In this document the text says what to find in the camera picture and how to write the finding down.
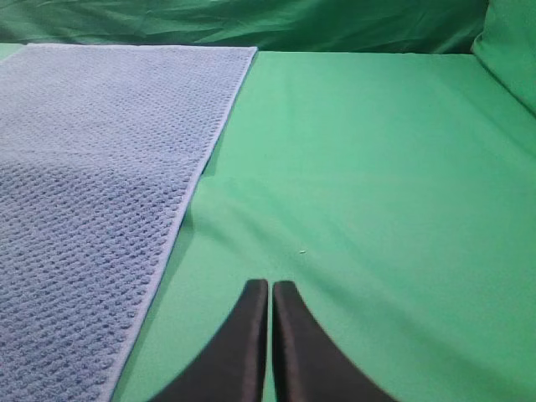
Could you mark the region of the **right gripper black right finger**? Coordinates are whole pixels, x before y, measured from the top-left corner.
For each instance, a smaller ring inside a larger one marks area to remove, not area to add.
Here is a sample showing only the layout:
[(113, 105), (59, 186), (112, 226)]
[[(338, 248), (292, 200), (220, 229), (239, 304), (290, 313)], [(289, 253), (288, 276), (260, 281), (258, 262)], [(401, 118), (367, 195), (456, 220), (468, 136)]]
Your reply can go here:
[(296, 284), (272, 290), (272, 368), (278, 401), (392, 401), (322, 329)]

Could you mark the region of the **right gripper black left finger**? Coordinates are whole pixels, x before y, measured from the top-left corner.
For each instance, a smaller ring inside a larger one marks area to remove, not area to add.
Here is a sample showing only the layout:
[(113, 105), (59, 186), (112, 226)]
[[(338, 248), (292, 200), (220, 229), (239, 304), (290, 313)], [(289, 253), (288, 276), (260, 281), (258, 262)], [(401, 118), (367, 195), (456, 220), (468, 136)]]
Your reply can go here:
[(202, 351), (153, 401), (261, 401), (265, 381), (268, 282), (248, 280)]

